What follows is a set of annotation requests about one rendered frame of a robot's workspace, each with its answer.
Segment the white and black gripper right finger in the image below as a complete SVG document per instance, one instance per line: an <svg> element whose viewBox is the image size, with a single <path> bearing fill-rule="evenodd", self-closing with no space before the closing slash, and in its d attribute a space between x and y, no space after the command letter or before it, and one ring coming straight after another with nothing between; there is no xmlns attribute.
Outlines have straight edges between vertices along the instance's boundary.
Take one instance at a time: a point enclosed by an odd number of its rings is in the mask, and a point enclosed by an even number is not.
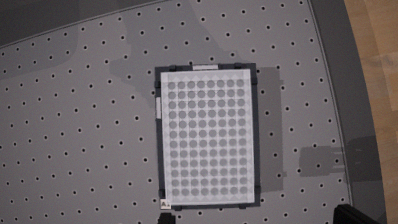
<svg viewBox="0 0 398 224"><path fill-rule="evenodd" d="M380 224L349 204L334 209L333 224Z"/></svg>

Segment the grey base plate with hole grid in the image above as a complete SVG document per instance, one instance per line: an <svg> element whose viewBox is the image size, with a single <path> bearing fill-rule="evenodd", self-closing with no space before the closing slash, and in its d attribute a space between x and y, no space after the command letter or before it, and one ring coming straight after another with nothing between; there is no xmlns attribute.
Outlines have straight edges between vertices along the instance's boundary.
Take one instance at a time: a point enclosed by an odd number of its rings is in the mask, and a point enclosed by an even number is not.
<svg viewBox="0 0 398 224"><path fill-rule="evenodd" d="M260 207L160 210L155 67L256 63ZM0 46L0 224L333 224L352 205L310 0L157 0Z"/></svg>

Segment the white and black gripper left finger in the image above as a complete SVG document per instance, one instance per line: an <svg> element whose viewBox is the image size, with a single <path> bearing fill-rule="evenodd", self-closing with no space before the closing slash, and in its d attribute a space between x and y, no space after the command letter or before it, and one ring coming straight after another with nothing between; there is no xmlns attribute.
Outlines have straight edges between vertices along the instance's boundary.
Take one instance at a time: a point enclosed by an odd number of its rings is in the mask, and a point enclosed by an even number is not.
<svg viewBox="0 0 398 224"><path fill-rule="evenodd" d="M176 224L176 217L171 213L161 213L157 224Z"/></svg>

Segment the white well plate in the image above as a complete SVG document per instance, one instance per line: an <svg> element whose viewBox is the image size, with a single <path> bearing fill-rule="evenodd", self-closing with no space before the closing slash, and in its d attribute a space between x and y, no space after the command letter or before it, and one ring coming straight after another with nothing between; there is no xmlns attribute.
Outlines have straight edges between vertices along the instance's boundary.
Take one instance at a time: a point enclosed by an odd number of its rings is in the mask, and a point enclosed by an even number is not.
<svg viewBox="0 0 398 224"><path fill-rule="evenodd" d="M161 72L161 102L166 205L254 203L250 69Z"/></svg>

